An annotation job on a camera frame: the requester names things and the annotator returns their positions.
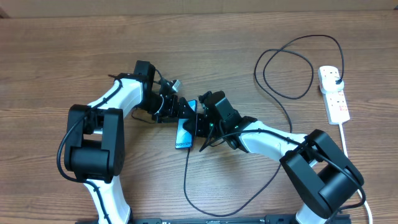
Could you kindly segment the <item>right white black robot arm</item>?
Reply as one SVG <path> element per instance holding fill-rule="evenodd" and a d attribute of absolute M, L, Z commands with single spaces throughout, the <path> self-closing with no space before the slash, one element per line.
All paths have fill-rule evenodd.
<path fill-rule="evenodd" d="M 241 116 L 223 91 L 199 97 L 204 107 L 197 113 L 185 99 L 180 100 L 182 127 L 192 136 L 205 138 L 202 149 L 217 141 L 232 149 L 259 154 L 279 162 L 303 201 L 294 223 L 327 223 L 342 212 L 365 204 L 346 201 L 356 192 L 364 195 L 364 179 L 332 138 L 316 129 L 310 134 L 284 132 L 250 116 Z"/>

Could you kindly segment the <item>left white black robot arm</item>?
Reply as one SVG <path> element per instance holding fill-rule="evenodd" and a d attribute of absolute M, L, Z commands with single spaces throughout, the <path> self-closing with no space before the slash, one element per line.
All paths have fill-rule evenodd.
<path fill-rule="evenodd" d="M 178 81 L 159 81 L 152 90 L 157 69 L 138 60 L 132 73 L 120 73 L 114 85 L 88 105 L 73 105 L 68 112 L 67 131 L 57 152 L 57 169 L 69 181 L 89 190 L 98 212 L 96 223 L 132 223 L 133 214 L 121 187 L 124 165 L 124 119 L 140 108 L 161 118 L 192 118 L 195 112 L 176 93 Z"/>

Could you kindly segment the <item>blue Galaxy smartphone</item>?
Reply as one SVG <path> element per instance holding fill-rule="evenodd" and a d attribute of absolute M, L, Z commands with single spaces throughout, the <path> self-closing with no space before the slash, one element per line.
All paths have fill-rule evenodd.
<path fill-rule="evenodd" d="M 195 122 L 197 112 L 197 100 L 180 100 L 178 112 L 177 135 L 175 138 L 175 148 L 188 149 L 193 146 L 195 135 Z"/>

